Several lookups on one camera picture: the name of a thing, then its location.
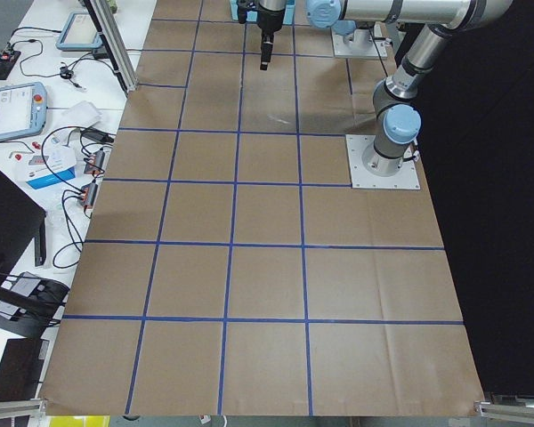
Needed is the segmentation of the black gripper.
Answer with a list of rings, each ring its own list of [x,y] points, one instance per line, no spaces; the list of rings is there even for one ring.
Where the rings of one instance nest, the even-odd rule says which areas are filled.
[[[274,35],[283,26],[285,0],[259,0],[257,25],[262,31],[260,70],[267,70],[271,63]]]

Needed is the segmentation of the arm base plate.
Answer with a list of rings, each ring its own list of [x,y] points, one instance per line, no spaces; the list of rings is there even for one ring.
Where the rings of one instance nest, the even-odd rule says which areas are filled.
[[[402,157],[388,159],[374,147],[374,135],[345,136],[354,189],[420,190],[415,156],[407,148]]]
[[[353,20],[339,21],[331,27],[333,51],[336,58],[385,60],[389,39],[382,34],[378,23],[369,28],[368,23]]]

